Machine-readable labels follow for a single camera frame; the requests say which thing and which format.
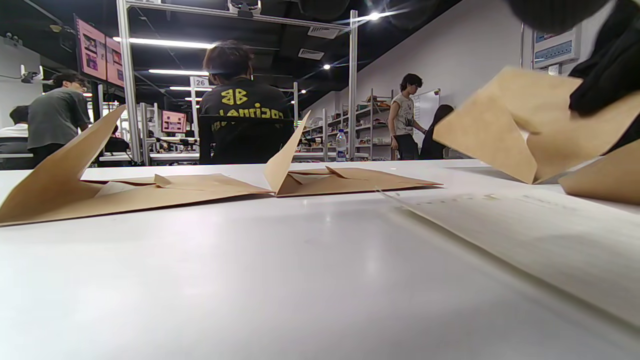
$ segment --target brown paper envelope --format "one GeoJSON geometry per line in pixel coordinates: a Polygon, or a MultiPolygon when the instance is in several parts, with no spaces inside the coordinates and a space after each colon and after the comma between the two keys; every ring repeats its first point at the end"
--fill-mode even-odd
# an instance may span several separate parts
{"type": "Polygon", "coordinates": [[[525,183],[544,181],[604,153],[640,113],[635,93],[578,117],[568,106],[579,85],[579,79],[506,68],[439,123],[434,139],[525,183]],[[531,132],[526,142],[518,126],[531,132]]]}
{"type": "Polygon", "coordinates": [[[107,182],[80,181],[103,148],[124,107],[98,120],[66,146],[49,156],[18,184],[0,207],[0,225],[92,217],[226,199],[269,190],[221,174],[156,176],[123,179],[132,190],[99,196],[107,182]]]}
{"type": "Polygon", "coordinates": [[[472,96],[435,128],[433,138],[525,183],[538,168],[511,113],[490,94],[472,96]]]}
{"type": "Polygon", "coordinates": [[[80,177],[104,147],[125,108],[108,113],[33,169],[4,200],[0,224],[24,221],[95,196],[100,187],[82,183],[80,177]]]}
{"type": "Polygon", "coordinates": [[[324,174],[289,172],[278,197],[374,192],[442,185],[362,168],[330,168],[324,174]]]}
{"type": "Polygon", "coordinates": [[[269,187],[271,187],[276,194],[285,183],[287,172],[291,166],[291,160],[293,160],[293,156],[296,154],[298,142],[300,142],[302,131],[305,129],[305,125],[310,114],[311,111],[309,111],[307,115],[305,115],[304,119],[302,119],[302,122],[293,135],[291,135],[289,141],[282,147],[282,149],[280,149],[280,151],[278,151],[277,154],[267,161],[267,165],[264,167],[264,177],[267,179],[269,187]]]}
{"type": "Polygon", "coordinates": [[[640,205],[640,140],[560,179],[567,194],[640,205]]]}
{"type": "Polygon", "coordinates": [[[569,118],[569,96],[581,79],[506,67],[481,92],[499,99],[516,124],[530,133],[552,129],[569,118]]]}

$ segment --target air vent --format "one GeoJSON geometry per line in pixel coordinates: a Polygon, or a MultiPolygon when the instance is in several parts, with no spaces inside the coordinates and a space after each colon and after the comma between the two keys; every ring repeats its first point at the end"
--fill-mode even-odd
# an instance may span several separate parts
{"type": "Polygon", "coordinates": [[[327,28],[318,28],[317,26],[314,26],[309,29],[309,32],[307,34],[312,37],[333,39],[338,35],[338,32],[340,31],[327,28]]]}
{"type": "Polygon", "coordinates": [[[298,56],[305,59],[320,60],[324,56],[324,53],[322,51],[300,49],[298,56]]]}

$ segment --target plastic bottle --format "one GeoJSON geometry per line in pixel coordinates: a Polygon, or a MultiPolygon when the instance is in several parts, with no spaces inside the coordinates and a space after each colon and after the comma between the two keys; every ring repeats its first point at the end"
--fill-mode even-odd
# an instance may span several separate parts
{"type": "Polygon", "coordinates": [[[347,137],[344,136],[343,129],[338,130],[338,135],[335,137],[335,151],[335,161],[347,161],[347,137]]]}

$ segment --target pink screen display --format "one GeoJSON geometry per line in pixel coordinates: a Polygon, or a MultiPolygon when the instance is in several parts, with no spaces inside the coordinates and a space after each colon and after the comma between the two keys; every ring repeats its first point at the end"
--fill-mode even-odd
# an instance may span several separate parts
{"type": "Polygon", "coordinates": [[[107,80],[105,36],[86,22],[76,18],[80,39],[80,64],[85,74],[107,80]]]}
{"type": "Polygon", "coordinates": [[[122,72],[122,51],[120,43],[107,38],[107,81],[124,87],[124,73],[122,72]]]}
{"type": "Polygon", "coordinates": [[[162,131],[164,133],[185,133],[187,131],[187,114],[162,112],[162,131]]]}

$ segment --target gray t-shirt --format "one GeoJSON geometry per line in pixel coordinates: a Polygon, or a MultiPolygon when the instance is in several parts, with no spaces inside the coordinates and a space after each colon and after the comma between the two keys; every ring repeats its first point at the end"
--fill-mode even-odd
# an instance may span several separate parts
{"type": "Polygon", "coordinates": [[[89,124],[86,99],[68,88],[51,90],[29,105],[28,148],[51,143],[66,144],[78,135],[78,128],[89,124]]]}
{"type": "Polygon", "coordinates": [[[396,116],[396,135],[413,134],[413,100],[407,99],[403,94],[394,98],[392,104],[397,102],[400,105],[396,116]]]}

